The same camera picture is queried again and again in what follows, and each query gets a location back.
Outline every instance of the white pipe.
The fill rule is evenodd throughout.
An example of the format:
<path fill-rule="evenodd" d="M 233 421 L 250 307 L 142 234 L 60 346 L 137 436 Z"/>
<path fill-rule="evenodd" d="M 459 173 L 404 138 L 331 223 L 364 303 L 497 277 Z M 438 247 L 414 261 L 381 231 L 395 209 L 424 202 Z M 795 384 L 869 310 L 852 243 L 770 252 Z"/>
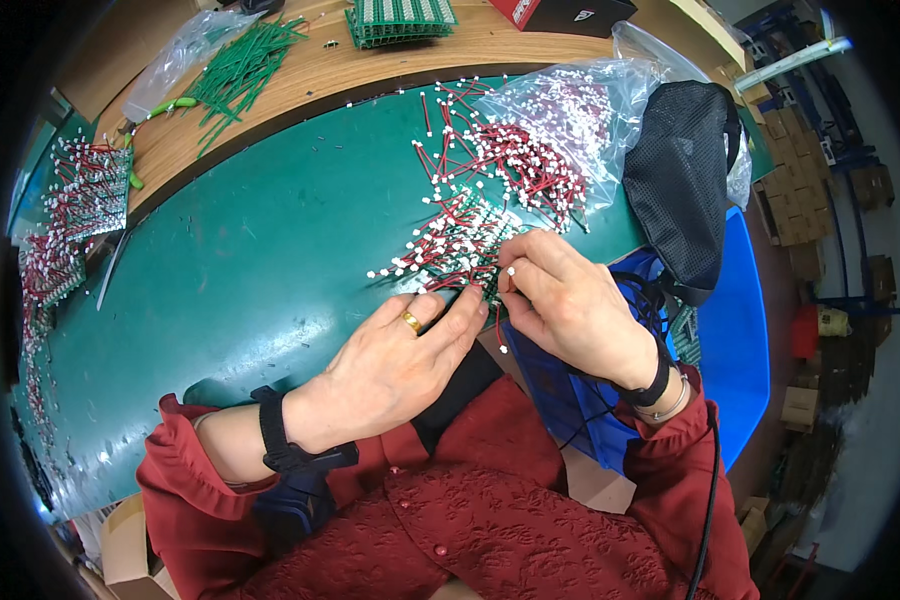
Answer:
<path fill-rule="evenodd" d="M 807 46 L 803 50 L 798 50 L 785 58 L 780 58 L 780 60 L 773 64 L 768 64 L 767 66 L 760 67 L 755 71 L 750 71 L 741 78 L 737 78 L 733 81 L 733 88 L 735 88 L 738 93 L 742 94 L 744 90 L 748 90 L 758 84 L 762 84 L 768 79 L 777 77 L 781 73 L 792 71 L 793 69 L 796 69 L 801 65 L 813 63 L 814 61 L 822 59 L 823 57 L 829 56 L 831 54 L 845 52 L 847 50 L 850 50 L 852 47 L 853 44 L 846 37 L 837 37 L 836 39 L 825 39 L 824 41 L 818 41 L 812 46 Z"/>

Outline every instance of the clear plastic bag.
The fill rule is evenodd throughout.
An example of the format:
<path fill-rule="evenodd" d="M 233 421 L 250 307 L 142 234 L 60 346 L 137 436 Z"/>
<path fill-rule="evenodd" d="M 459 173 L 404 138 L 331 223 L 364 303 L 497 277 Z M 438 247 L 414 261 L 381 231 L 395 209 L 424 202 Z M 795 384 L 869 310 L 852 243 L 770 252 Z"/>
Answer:
<path fill-rule="evenodd" d="M 727 152 L 731 151 L 730 140 L 726 133 L 723 134 L 723 142 Z M 740 210 L 747 210 L 750 201 L 750 188 L 754 176 L 754 161 L 750 156 L 747 145 L 747 132 L 740 127 L 740 148 L 737 150 L 737 159 L 733 162 L 730 172 L 726 174 L 726 198 Z"/>
<path fill-rule="evenodd" d="M 263 15 L 201 10 L 180 27 L 137 78 L 120 107 L 123 116 L 134 123 L 145 120 L 187 70 L 210 59 Z"/>
<path fill-rule="evenodd" d="M 624 154 L 640 136 L 640 118 L 660 84 L 642 58 L 595 58 L 557 64 L 511 81 L 475 108 L 513 124 L 572 161 L 587 179 L 591 209 L 613 204 Z"/>
<path fill-rule="evenodd" d="M 613 26 L 613 56 L 617 59 L 644 59 L 653 61 L 662 83 L 695 81 L 710 83 L 710 78 L 696 64 L 647 31 L 629 21 L 618 21 Z M 726 151 L 730 151 L 727 136 L 723 136 Z M 747 146 L 747 136 L 740 133 L 740 150 L 733 167 L 726 174 L 726 197 L 741 210 L 747 210 L 750 200 L 751 176 L 754 163 Z"/>

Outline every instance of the black mesh bag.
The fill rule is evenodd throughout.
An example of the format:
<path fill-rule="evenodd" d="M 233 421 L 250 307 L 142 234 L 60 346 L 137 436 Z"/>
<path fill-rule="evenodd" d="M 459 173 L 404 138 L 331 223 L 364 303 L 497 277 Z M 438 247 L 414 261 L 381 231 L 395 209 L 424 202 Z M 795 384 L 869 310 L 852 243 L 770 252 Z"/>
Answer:
<path fill-rule="evenodd" d="M 740 128 L 724 87 L 664 83 L 650 95 L 640 140 L 624 161 L 626 198 L 666 268 L 660 285 L 691 306 L 702 305 L 720 277 Z"/>

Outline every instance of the hand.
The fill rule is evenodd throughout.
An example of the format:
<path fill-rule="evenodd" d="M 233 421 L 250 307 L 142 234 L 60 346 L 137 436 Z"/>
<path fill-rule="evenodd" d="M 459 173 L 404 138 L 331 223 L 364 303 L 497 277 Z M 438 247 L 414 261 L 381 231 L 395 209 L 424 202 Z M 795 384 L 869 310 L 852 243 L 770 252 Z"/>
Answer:
<path fill-rule="evenodd" d="M 625 389 L 654 382 L 657 342 L 634 319 L 606 265 L 583 258 L 558 234 L 535 229 L 504 242 L 500 266 L 500 296 L 517 331 Z"/>
<path fill-rule="evenodd" d="M 324 373 L 284 397 L 287 437 L 312 454 L 402 426 L 433 404 L 470 351 L 490 308 L 463 290 L 418 336 L 403 313 L 427 325 L 444 311 L 438 294 L 389 298 L 353 333 Z"/>

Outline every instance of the gold ring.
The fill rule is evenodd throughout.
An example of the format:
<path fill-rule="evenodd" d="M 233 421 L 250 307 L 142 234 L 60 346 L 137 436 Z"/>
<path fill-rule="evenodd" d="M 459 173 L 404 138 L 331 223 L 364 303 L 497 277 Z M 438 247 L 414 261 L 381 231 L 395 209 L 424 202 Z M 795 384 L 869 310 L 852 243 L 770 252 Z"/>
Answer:
<path fill-rule="evenodd" d="M 413 331 L 420 333 L 420 330 L 423 329 L 423 325 L 420 324 L 420 321 L 417 320 L 417 317 L 410 314 L 409 312 L 403 313 L 403 320 L 407 322 L 407 325 L 413 328 Z"/>

